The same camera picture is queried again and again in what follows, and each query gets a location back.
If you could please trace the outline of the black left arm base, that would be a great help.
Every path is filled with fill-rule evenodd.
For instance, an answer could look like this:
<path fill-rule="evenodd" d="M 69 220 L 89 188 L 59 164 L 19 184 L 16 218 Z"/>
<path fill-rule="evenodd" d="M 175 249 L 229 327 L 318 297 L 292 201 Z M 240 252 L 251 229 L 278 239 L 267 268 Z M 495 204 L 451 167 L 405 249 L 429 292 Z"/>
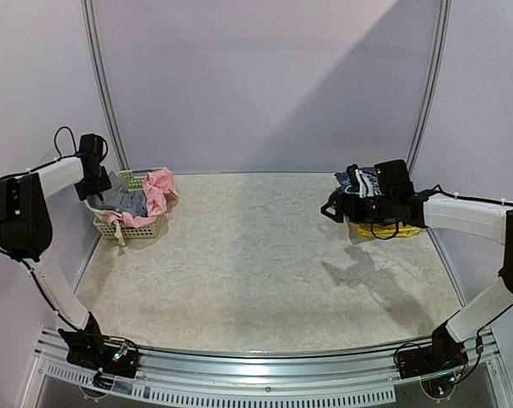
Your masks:
<path fill-rule="evenodd" d="M 68 347 L 67 361 L 97 373 L 135 379 L 140 367 L 138 345 L 126 338 L 105 335 L 92 314 L 84 328 L 76 328 L 67 318 L 59 315 L 67 326 L 58 333 Z"/>

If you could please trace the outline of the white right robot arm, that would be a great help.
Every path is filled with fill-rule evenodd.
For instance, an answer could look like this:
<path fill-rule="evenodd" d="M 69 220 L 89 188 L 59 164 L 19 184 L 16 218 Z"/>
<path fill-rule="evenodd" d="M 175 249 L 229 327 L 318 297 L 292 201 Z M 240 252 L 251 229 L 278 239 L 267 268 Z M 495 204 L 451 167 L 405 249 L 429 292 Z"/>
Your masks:
<path fill-rule="evenodd" d="M 513 201 L 438 189 L 365 197 L 336 189 L 321 213 L 336 223 L 403 223 L 429 230 L 465 301 L 445 324 L 447 337 L 456 343 L 513 307 Z"/>

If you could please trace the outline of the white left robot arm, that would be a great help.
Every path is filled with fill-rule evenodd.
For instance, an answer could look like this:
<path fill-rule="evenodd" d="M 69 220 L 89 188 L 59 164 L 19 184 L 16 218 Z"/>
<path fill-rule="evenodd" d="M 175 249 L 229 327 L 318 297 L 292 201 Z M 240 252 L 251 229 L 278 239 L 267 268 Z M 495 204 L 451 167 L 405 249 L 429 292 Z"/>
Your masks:
<path fill-rule="evenodd" d="M 50 249 L 47 199 L 72 186 L 84 201 L 111 188 L 103 153 L 79 151 L 22 173 L 0 177 L 0 253 L 21 264 L 52 309 L 59 328 L 100 335 L 92 313 L 74 294 Z"/>

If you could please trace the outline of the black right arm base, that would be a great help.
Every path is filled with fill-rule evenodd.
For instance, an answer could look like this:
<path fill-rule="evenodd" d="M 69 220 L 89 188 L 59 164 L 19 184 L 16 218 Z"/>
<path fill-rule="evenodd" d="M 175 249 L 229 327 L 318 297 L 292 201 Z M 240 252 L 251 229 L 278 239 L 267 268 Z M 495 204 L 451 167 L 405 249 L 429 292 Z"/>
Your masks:
<path fill-rule="evenodd" d="M 447 329 L 447 321 L 431 333 L 430 346 L 422 348 L 413 342 L 400 345 L 393 354 L 393 362 L 400 373 L 401 379 L 453 369 L 455 363 L 459 363 L 462 365 L 462 370 L 449 382 L 453 385 L 461 383 L 479 366 L 484 349 L 481 336 L 481 331 L 484 328 L 485 326 L 482 326 L 476 331 L 477 359 L 473 366 L 469 366 L 464 341 L 453 339 L 452 334 Z"/>

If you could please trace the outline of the grey garment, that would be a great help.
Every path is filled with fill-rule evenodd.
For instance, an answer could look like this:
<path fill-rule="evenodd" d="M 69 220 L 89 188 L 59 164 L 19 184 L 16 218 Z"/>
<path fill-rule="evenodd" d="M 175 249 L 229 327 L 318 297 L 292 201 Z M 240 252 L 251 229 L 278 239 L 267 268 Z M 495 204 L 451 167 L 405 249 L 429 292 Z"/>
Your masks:
<path fill-rule="evenodd" d="M 105 211 L 114 213 L 129 213 L 134 217 L 148 215 L 147 199 L 143 190 L 128 191 L 124 182 L 114 173 L 109 173 L 111 188 L 101 192 L 102 198 L 91 195 L 86 200 L 86 207 L 94 212 L 103 214 Z"/>

